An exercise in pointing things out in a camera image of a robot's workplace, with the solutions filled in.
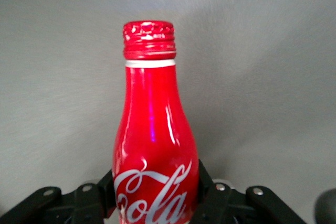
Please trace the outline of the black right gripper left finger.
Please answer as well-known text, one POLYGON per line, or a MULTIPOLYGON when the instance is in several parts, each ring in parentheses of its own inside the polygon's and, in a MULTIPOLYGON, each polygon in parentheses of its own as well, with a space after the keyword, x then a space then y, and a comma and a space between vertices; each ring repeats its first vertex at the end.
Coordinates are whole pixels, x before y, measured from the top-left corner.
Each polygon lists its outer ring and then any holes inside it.
POLYGON ((1 223, 104 223, 116 208, 112 171, 97 183, 63 194, 48 186, 30 194, 1 216, 1 223))

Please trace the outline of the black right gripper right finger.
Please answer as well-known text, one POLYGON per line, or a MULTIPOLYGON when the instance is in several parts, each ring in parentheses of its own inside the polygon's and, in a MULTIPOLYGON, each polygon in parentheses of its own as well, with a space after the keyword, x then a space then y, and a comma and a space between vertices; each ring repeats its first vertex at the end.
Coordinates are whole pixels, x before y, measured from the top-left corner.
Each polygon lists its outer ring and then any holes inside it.
POLYGON ((305 223, 272 190, 251 186, 245 193, 214 182, 199 162, 196 223, 305 223))

